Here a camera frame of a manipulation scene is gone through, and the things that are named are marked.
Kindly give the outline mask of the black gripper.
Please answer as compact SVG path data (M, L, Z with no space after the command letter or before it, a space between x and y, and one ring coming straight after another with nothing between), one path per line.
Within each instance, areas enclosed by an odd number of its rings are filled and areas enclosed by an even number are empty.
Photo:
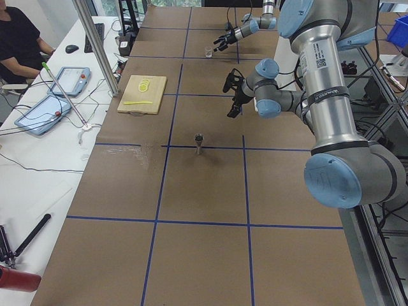
M242 112L242 105L251 101L252 97L248 96L244 92L245 78L237 70L233 68L227 75L225 83L222 87L223 93L227 93L230 90L235 92L233 97L233 104L230 111L227 114L229 118L236 118Z
M214 42L214 52L222 52L227 49L229 45L232 45L238 41L238 34L240 28L235 27L231 29L225 36L218 37Z

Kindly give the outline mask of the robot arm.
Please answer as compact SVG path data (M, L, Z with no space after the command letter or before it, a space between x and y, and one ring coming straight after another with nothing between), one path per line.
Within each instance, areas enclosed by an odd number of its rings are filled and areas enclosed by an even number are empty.
M242 19L241 26L233 27L230 20L229 20L229 9L227 9L227 22L225 23L225 31L226 34L218 37L214 41L215 48L213 49L214 52L223 51L228 48L229 45L232 45L256 32L260 29L264 30L272 30L275 28L277 19L273 14L274 8L279 4L280 1L268 1L263 0L262 4L262 14L259 17L255 17L252 14L252 1L250 13L245 14Z
M283 1L278 17L273 1L263 3L259 18L248 17L216 42L224 50L260 29L277 29L298 56L304 90L284 91L276 82L278 64L260 61L249 76L232 71L223 91L234 90L229 117L255 101L261 117L293 112L312 130L316 143L304 169L310 194L335 208L393 200L406 188L402 163L384 146L359 135L339 52L374 39L378 6L370 1Z

